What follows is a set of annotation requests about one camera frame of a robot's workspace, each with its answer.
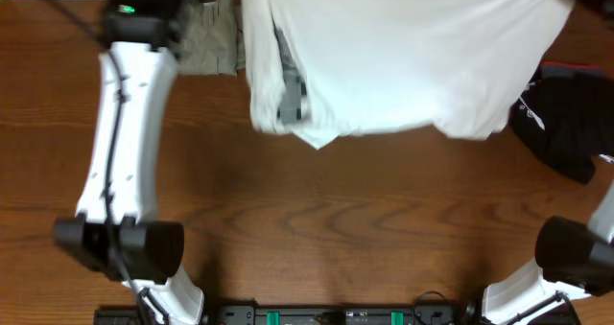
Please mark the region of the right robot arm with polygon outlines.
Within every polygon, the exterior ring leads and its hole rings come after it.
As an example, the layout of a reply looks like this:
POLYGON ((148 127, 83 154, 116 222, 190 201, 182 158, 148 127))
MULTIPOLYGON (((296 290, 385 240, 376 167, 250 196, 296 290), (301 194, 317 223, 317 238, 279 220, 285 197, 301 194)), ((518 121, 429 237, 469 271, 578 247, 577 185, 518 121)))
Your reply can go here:
MULTIPOLYGON (((535 5, 546 11, 530 30, 562 27, 571 2, 602 19, 613 0, 503 0, 513 17, 535 5)), ((613 81, 590 71, 537 72, 510 108, 509 123, 531 151, 552 169, 586 183, 591 158, 613 154, 613 81)), ((529 324, 560 305, 613 290, 613 195, 608 193, 588 223, 553 216, 537 237, 533 258, 508 278, 471 300, 463 324, 529 324)))

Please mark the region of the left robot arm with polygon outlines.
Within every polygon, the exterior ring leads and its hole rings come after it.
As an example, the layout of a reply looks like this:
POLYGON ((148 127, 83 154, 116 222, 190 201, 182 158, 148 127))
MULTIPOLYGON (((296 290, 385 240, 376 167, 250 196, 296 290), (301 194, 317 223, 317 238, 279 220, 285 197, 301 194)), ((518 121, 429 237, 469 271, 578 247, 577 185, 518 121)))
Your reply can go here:
POLYGON ((205 295, 187 275, 184 228, 157 216, 155 171, 180 43, 200 0, 107 0, 101 95, 91 162, 76 213, 56 244, 130 289, 134 307, 101 309, 98 324, 203 324, 205 295))

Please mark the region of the white t-shirt black print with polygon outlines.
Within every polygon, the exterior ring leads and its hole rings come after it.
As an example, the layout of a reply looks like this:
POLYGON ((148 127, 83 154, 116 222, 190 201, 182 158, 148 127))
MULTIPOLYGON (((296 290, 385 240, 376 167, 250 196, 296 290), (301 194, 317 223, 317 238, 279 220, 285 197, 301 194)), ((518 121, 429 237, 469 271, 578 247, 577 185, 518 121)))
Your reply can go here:
POLYGON ((507 124, 572 0, 242 0, 250 117, 314 148, 507 124))

